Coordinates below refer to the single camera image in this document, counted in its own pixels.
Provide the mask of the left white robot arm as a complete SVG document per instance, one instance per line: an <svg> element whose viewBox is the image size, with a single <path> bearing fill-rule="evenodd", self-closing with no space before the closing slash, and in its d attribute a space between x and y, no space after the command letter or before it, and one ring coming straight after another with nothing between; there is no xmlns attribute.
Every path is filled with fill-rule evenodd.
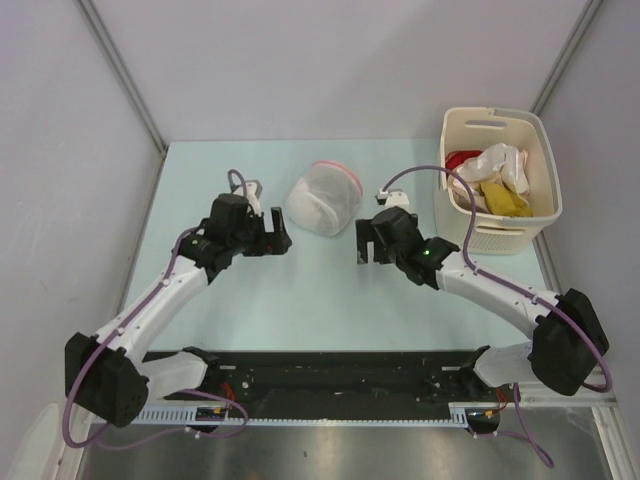
<svg viewBox="0 0 640 480"><path fill-rule="evenodd" d="M68 406L80 406L115 427L129 425L150 400L189 390L214 397L221 387L213 355L196 347L148 361L155 339L180 310L204 291L233 259L285 254L292 240L282 210L271 210L267 230L255 199L224 193L210 214L178 236L165 270L125 311L91 336L65 345Z"/></svg>

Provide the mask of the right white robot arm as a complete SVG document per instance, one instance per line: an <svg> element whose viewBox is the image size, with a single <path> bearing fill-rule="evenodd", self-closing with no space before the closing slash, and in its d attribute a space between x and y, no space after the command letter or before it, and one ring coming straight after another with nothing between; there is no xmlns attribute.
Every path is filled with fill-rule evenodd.
<svg viewBox="0 0 640 480"><path fill-rule="evenodd" d="M359 263L393 264L412 283L460 296L526 336L509 347L481 347L463 364L461 388L473 401L528 381L573 396L609 349L590 299L576 289L558 294L503 279L467 261L457 245L423 237L416 215L400 207L359 219L355 227Z"/></svg>

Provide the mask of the white mesh laundry bag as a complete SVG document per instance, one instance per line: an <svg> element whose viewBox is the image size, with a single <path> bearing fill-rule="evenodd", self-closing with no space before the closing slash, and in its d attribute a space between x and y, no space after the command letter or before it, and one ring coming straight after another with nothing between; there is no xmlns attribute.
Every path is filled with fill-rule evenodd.
<svg viewBox="0 0 640 480"><path fill-rule="evenodd" d="M315 234L339 234L358 210L364 190L359 177L330 160L314 162L298 179L286 200L291 220Z"/></svg>

